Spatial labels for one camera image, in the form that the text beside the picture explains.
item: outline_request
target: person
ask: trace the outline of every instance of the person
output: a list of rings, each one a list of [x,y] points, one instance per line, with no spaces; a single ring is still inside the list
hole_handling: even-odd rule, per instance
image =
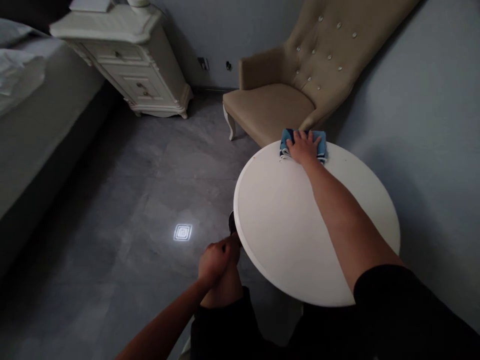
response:
[[[240,281],[241,245],[230,214],[230,236],[206,248],[198,280],[117,359],[166,359],[193,315],[192,360],[480,359],[480,336],[406,268],[353,195],[320,164],[319,141],[311,132],[295,131],[287,146],[308,175],[355,305],[304,304],[286,347],[265,340],[249,289]]]

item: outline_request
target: nightstand drawer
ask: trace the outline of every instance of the nightstand drawer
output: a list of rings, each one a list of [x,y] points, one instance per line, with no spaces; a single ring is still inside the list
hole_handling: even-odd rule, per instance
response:
[[[142,49],[134,45],[84,42],[83,46],[100,64],[147,65]]]
[[[151,67],[103,65],[136,104],[171,104],[169,92]]]

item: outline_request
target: gray wall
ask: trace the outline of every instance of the gray wall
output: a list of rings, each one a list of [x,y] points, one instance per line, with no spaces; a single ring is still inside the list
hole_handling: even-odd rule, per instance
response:
[[[303,0],[151,0],[191,86],[238,88],[240,58],[276,47],[294,28]],[[208,58],[204,71],[197,57]],[[233,68],[227,71],[226,61]]]
[[[480,332],[480,2],[426,1],[357,85],[327,138],[377,174],[401,258]]]

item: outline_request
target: leg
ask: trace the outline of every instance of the leg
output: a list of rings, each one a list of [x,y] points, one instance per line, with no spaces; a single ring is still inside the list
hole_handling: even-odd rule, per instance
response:
[[[373,359],[367,323],[356,305],[322,307],[305,303],[288,350],[304,359],[318,354],[328,359]]]
[[[203,298],[200,306],[207,309],[224,308],[244,296],[237,264],[240,259],[240,239],[235,232],[227,238],[230,244],[230,261],[218,283]]]
[[[249,289],[240,282],[238,234],[227,241],[231,246],[227,269],[203,298],[191,325],[190,359],[278,359],[282,350],[262,337]]]
[[[223,115],[225,116],[226,123],[230,127],[230,141],[232,141],[235,136],[235,120],[229,115],[227,110],[225,110],[225,105],[223,105]]]

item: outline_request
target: white round table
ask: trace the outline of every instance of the white round table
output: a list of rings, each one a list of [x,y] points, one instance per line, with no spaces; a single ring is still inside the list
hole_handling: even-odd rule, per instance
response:
[[[394,204],[378,177],[356,156],[327,143],[325,167],[355,196],[398,254],[400,227]],[[245,165],[233,198],[241,243],[273,285],[306,303],[339,307],[355,303],[303,168],[280,159],[280,141]]]

